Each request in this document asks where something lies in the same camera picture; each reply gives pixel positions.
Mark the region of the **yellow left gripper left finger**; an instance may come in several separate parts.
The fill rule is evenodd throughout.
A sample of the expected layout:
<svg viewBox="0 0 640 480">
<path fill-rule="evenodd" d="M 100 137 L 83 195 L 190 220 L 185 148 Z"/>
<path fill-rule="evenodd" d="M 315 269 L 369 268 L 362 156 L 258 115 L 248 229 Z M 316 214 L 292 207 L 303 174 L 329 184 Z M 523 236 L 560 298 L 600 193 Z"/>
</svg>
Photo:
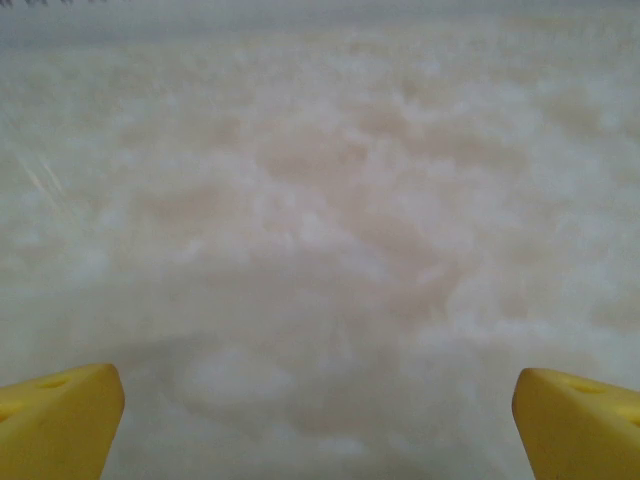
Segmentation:
<svg viewBox="0 0 640 480">
<path fill-rule="evenodd" d="M 1 388 L 3 479 L 98 479 L 124 411 L 116 367 L 90 364 Z"/>
</svg>

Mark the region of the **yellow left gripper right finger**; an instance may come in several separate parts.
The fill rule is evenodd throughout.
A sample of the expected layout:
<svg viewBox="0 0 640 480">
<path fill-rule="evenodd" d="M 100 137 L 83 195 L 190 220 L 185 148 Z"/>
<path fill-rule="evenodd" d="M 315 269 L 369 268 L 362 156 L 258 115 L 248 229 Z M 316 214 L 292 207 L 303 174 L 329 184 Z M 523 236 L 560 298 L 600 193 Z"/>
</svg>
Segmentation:
<svg viewBox="0 0 640 480">
<path fill-rule="evenodd" d="M 527 368 L 512 414 L 537 480 L 639 480 L 637 391 Z"/>
</svg>

